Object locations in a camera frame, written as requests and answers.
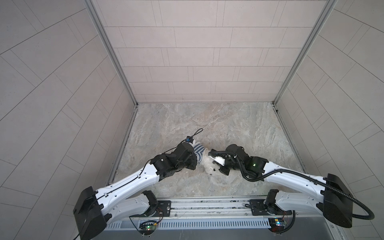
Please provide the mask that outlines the white teddy bear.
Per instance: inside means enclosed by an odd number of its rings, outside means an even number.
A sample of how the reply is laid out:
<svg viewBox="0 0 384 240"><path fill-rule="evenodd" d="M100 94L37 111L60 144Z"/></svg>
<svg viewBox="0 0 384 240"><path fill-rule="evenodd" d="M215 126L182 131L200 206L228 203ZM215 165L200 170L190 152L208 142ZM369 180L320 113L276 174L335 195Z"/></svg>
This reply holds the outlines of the white teddy bear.
<svg viewBox="0 0 384 240"><path fill-rule="evenodd" d="M223 177L220 177L219 174L219 168L221 166L218 166L213 163L213 159L211 156L209 156L210 150L207 148L206 151L204 152L204 158L202 160L202 163L199 165L202 165L207 176L208 180L215 186L220 186L220 187L226 187L226 180Z"/></svg>

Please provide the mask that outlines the blue white striped knit sweater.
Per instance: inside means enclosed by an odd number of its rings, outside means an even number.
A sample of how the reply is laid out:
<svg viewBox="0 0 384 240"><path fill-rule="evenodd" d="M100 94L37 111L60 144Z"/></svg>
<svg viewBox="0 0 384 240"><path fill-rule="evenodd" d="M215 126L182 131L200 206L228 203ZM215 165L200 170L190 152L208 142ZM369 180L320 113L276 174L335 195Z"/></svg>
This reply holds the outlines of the blue white striped knit sweater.
<svg viewBox="0 0 384 240"><path fill-rule="evenodd" d="M194 153L197 157L197 163L201 164L204 158L204 152L206 151L206 147L204 147L201 143L194 143Z"/></svg>

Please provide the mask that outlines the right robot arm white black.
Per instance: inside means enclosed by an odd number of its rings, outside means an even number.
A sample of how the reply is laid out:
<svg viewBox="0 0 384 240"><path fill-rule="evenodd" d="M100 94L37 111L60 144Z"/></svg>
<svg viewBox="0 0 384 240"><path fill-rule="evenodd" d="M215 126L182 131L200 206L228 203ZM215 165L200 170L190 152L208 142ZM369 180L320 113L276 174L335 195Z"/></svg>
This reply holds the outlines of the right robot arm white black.
<svg viewBox="0 0 384 240"><path fill-rule="evenodd" d="M339 177L313 176L281 167L269 160L249 156L243 147L232 144L225 151L209 153L220 172L228 175L239 170L249 182L266 181L293 189L296 193L270 190L261 206L271 215L293 214L295 211L323 215L331 223L351 228L353 202Z"/></svg>

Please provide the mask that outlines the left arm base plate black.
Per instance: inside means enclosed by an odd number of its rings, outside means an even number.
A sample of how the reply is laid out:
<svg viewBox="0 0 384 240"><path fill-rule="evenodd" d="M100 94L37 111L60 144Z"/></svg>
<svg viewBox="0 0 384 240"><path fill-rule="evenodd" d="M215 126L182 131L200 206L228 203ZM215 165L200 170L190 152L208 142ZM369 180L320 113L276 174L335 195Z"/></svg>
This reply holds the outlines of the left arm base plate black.
<svg viewBox="0 0 384 240"><path fill-rule="evenodd" d="M141 217L141 218L159 218L159 217L169 217L171 212L171 201L159 201L157 208L151 211L149 214L133 215L132 217Z"/></svg>

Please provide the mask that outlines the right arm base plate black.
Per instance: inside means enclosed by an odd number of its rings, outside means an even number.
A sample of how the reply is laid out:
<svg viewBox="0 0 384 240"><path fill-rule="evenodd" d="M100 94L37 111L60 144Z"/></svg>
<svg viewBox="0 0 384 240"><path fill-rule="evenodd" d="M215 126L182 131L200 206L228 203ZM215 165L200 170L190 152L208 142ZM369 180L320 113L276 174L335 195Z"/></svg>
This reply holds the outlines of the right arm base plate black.
<svg viewBox="0 0 384 240"><path fill-rule="evenodd" d="M265 200L250 200L249 208L251 209L253 216L269 216L269 215L292 215L292 211L284 211L279 208L276 203L267 203L265 204Z"/></svg>

